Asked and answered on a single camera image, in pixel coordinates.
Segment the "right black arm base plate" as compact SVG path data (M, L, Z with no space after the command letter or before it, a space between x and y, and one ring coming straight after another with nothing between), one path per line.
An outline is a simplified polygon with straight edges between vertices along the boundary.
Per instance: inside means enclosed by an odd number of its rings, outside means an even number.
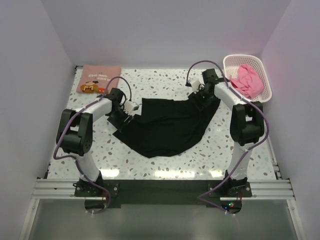
M217 188L215 191L208 195L210 198L235 198L235 197L245 197L250 198L253 196L251 185L247 178L241 180L228 179L221 187Z

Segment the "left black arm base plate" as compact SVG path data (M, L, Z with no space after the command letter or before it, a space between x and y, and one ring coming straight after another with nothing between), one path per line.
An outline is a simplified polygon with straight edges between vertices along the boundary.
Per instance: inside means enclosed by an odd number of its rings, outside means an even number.
M75 187L75 197L105 197L104 191L91 183L83 180L79 180L72 184ZM111 180L103 180L102 187L107 189L111 197L117 197L120 189L119 183Z

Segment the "black t shirt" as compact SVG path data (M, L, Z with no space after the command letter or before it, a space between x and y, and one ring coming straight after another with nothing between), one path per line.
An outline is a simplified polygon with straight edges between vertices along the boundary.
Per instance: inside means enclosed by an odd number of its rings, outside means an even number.
M172 157L196 145L220 106L213 98L202 110L191 99L143 98L141 114L113 136L146 157Z

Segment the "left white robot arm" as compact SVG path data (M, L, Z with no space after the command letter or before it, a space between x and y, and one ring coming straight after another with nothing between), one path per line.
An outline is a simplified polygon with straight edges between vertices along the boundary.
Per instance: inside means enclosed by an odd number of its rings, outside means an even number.
M77 109L62 111L53 153L55 160L71 158L79 172L73 184L77 197L107 197L101 171L91 153L94 123L107 116L108 121L121 131L133 119L139 105L127 100L123 91L112 88L109 94L98 95L96 100Z

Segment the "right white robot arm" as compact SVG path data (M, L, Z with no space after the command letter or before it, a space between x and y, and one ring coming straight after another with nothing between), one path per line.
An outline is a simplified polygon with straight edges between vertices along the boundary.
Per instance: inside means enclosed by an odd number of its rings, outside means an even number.
M202 72L203 83L192 80L189 95L200 110L208 110L215 100L224 102L231 110L229 134L234 142L231 162L224 179L209 186L205 195L210 197L236 196L244 192L248 183L248 166L252 151L261 145L269 134L269 126L259 101L250 101L240 95L228 80L218 77L215 69Z

